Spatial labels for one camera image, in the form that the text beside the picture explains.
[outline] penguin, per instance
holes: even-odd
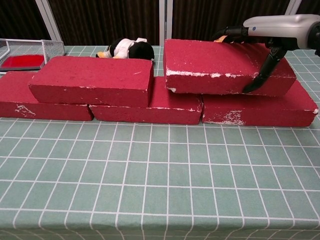
[[[95,57],[114,59],[145,59],[154,61],[155,52],[145,38],[138,37],[137,40],[118,38],[108,46],[106,51],[98,52]]]

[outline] wire mesh tray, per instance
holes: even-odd
[[[0,66],[13,57],[42,56],[43,64],[39,65],[39,68],[42,68],[53,57],[64,54],[65,46],[62,41],[0,38]],[[6,70],[1,70],[0,74],[6,74]]]

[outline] stacked bricks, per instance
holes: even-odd
[[[285,58],[261,88],[242,94],[269,51],[259,43],[168,39],[163,53],[166,88],[176,94],[201,94],[203,123],[309,126],[318,107]]]
[[[0,78],[0,117],[309,126],[318,107],[285,58],[261,88],[242,94],[268,54],[261,44],[168,39],[156,77],[150,60],[57,56],[38,72]]]

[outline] brown curtain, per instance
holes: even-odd
[[[320,15],[319,0],[302,0],[298,8],[297,14],[317,14]]]
[[[255,16],[285,14],[290,0],[174,0],[172,38],[210,41],[226,26]]]
[[[0,0],[0,38],[51,39],[35,0]]]
[[[118,38],[159,44],[158,0],[49,0],[65,45],[109,45]]]

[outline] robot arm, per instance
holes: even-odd
[[[314,14],[256,16],[242,26],[226,27],[212,37],[226,36],[224,43],[265,43],[270,53],[262,64],[258,76],[244,87],[243,93],[260,88],[272,74],[287,51],[313,49],[320,57],[320,16]]]

